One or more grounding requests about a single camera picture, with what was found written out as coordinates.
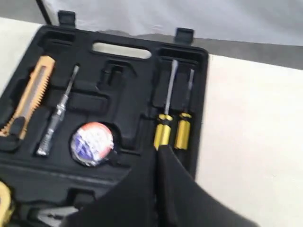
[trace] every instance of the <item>tape measure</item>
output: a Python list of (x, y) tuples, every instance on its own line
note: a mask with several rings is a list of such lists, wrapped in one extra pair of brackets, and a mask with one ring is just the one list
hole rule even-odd
[(3, 227), (10, 220), (14, 212), (9, 188), (0, 181), (0, 227)]

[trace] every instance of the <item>voltage tester screwdriver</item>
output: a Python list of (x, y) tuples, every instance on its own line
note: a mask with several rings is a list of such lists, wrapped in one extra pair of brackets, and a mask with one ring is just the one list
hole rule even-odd
[(173, 60), (171, 64), (171, 74), (169, 79), (169, 89), (167, 91), (166, 103), (165, 103), (165, 110), (164, 114), (160, 114), (158, 121), (159, 124), (156, 128), (155, 140), (154, 140), (154, 147), (158, 150), (160, 145), (167, 145), (169, 143), (169, 136), (170, 136), (170, 127), (173, 118), (169, 115), (169, 106), (171, 101), (171, 94), (172, 88), (174, 85), (175, 75), (178, 69), (178, 61)]
[(180, 121), (178, 123), (178, 130), (176, 136), (176, 149), (184, 149), (187, 150), (188, 147), (188, 139), (189, 139), (189, 132), (190, 132), (190, 119), (191, 115), (188, 113), (189, 111), (189, 103), (190, 103), (190, 95), (193, 88), (193, 80), (194, 80), (194, 73), (193, 69), (190, 70), (189, 74), (189, 81), (186, 93), (186, 99), (183, 105), (183, 112), (180, 114)]
[(79, 66), (75, 66), (72, 76), (70, 78), (69, 84), (60, 100), (60, 102), (56, 106), (56, 110), (52, 115), (51, 122), (49, 123), (49, 126), (47, 128), (46, 134), (44, 135), (40, 146), (37, 151), (37, 155), (39, 156), (48, 156), (50, 149), (51, 149), (51, 144), (52, 144), (52, 139), (53, 139), (53, 134), (55, 133), (56, 129), (58, 128), (59, 124), (63, 121), (64, 119), (64, 114), (66, 110), (66, 104), (69, 99), (69, 94), (71, 92), (71, 87), (74, 83), (75, 77), (78, 73)]

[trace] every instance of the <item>black plastic tool case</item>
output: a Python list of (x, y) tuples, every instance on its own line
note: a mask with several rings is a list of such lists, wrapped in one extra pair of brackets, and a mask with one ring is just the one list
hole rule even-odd
[[(47, 91), (30, 120), (25, 139), (16, 149), (9, 149), (9, 142), (0, 140), (0, 179), (12, 189), (17, 203), (29, 204), (28, 211), (36, 201), (68, 206), (79, 197), (93, 201), (117, 184), (140, 162), (142, 152), (153, 146), (156, 119), (164, 110), (172, 59), (179, 61), (170, 108), (174, 117), (172, 147), (189, 71), (195, 70), (189, 149), (184, 151), (184, 166), (195, 176), (208, 54), (204, 49), (190, 46), (192, 37), (193, 31), (178, 29), (175, 43), (167, 44), (78, 30), (73, 27), (72, 20), (61, 20), (61, 26), (41, 27), (0, 99), (2, 127), (18, 105), (39, 57), (50, 55), (55, 59)], [(98, 42), (148, 50), (151, 56), (140, 59), (93, 51), (93, 44)], [(48, 158), (35, 157), (50, 115), (76, 63), (80, 70), (51, 154)], [(107, 162), (97, 167), (84, 167), (72, 159), (71, 136), (87, 122), (101, 122), (112, 130), (115, 144), (121, 151), (114, 165)], [(28, 215), (22, 210), (19, 218), (27, 219)]]

